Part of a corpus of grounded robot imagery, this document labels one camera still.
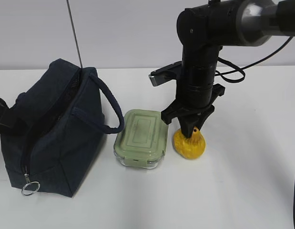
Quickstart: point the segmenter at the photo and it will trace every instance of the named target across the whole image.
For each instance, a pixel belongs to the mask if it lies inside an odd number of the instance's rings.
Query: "insulated lunch bag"
[[[100,90],[120,125],[104,125]],[[72,197],[92,163],[103,134],[123,130],[118,102],[95,68],[62,59],[8,108],[0,99],[1,150],[12,187]]]

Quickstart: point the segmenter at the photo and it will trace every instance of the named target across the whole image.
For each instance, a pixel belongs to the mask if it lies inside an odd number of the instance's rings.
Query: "yellow rubber duck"
[[[204,153],[205,140],[197,127],[190,138],[186,138],[181,129],[176,131],[173,138],[175,150],[186,159],[197,159]]]

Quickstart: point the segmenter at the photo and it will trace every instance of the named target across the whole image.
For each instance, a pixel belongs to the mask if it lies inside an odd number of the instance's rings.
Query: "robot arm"
[[[162,119],[169,124],[177,117],[189,138],[214,112],[215,99],[224,95],[225,88],[214,85],[223,46],[260,46],[271,36],[295,36],[295,0],[278,5],[272,0],[209,0],[179,15],[177,33],[182,62],[152,72],[150,79],[154,86],[177,81],[176,99],[162,111]]]

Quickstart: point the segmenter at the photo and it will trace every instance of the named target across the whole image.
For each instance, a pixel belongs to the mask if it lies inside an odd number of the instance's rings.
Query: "bag strap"
[[[105,134],[117,134],[121,132],[124,129],[124,117],[117,100],[115,99],[107,85],[100,78],[95,76],[92,76],[91,78],[98,85],[103,94],[106,96],[115,113],[117,114],[120,122],[119,127],[112,128],[107,125],[104,125],[103,122],[100,122],[94,116],[87,114],[85,111],[77,107],[73,108],[71,113],[77,118],[81,119],[83,122],[92,126],[96,130],[101,130]]]
[[[21,135],[27,125],[0,98],[0,134]]]

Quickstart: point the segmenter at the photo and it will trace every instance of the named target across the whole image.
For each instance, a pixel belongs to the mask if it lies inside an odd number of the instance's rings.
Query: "container lid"
[[[117,157],[148,163],[165,154],[168,125],[157,111],[130,110],[125,115],[125,129],[117,135],[114,151]]]

